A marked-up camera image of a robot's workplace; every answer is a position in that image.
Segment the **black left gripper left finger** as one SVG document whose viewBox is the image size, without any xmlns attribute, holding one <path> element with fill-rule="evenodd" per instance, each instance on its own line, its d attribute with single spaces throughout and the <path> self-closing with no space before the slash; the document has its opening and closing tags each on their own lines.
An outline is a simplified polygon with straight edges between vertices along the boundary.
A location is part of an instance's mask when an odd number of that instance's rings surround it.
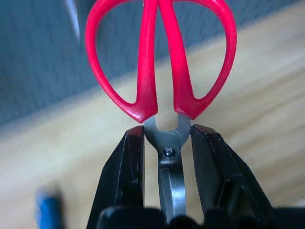
<svg viewBox="0 0 305 229">
<path fill-rule="evenodd" d="M 103 166 L 86 229 L 96 229 L 103 210 L 144 205 L 144 127 L 125 132 Z"/>
</svg>

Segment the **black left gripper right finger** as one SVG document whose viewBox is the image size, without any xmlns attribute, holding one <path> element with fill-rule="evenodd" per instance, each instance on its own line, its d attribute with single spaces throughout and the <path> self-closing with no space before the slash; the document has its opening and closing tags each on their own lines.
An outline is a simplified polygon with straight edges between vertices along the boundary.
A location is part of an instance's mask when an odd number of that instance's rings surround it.
<svg viewBox="0 0 305 229">
<path fill-rule="evenodd" d="M 196 183 L 203 215 L 214 208 L 232 218 L 254 217 L 267 223 L 273 207 L 250 167 L 214 129 L 194 124 L 191 141 Z"/>
</svg>

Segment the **red handled scissors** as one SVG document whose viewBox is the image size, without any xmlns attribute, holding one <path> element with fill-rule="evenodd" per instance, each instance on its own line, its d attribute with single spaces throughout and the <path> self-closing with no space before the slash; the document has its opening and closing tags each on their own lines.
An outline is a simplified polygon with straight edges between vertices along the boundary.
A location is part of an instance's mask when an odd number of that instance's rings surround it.
<svg viewBox="0 0 305 229">
<path fill-rule="evenodd" d="M 186 213 L 186 196 L 181 148 L 190 135 L 191 120 L 197 118 L 222 89 L 234 62 L 237 31 L 233 14 L 224 0 L 143 0 L 139 39 L 137 94 L 134 103 L 122 99 L 108 82 L 96 51 L 96 38 L 100 21 L 115 6 L 129 0 L 97 0 L 85 27 L 85 47 L 91 68 L 103 90 L 128 116 L 144 125 L 147 140 L 158 153 L 158 182 L 162 212 L 168 221 Z M 183 38 L 173 3 L 191 1 L 209 8 L 223 25 L 226 38 L 224 62 L 214 85 L 201 99 L 193 94 Z M 178 114 L 174 130 L 158 129 L 154 38 L 157 12 L 162 15 L 172 66 L 173 108 Z"/>
</svg>

